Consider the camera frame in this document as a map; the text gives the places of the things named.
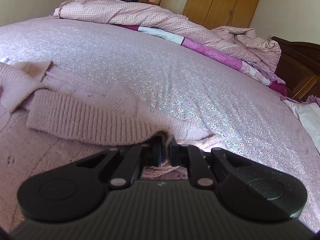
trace wooden wardrobe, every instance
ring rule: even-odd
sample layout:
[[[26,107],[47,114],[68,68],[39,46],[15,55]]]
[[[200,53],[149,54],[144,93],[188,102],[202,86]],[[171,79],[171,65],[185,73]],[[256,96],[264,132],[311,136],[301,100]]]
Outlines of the wooden wardrobe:
[[[229,25],[247,28],[259,0],[161,0],[160,6],[207,29]]]

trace sunlit bed sheet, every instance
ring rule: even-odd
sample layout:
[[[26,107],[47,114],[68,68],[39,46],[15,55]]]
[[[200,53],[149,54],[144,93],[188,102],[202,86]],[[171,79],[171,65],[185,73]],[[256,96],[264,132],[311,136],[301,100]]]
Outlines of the sunlit bed sheet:
[[[97,83],[123,82],[152,107],[220,133],[230,151],[299,178],[308,190],[300,219],[320,229],[319,153],[267,86],[158,37],[53,17],[1,27],[0,56],[52,60]]]

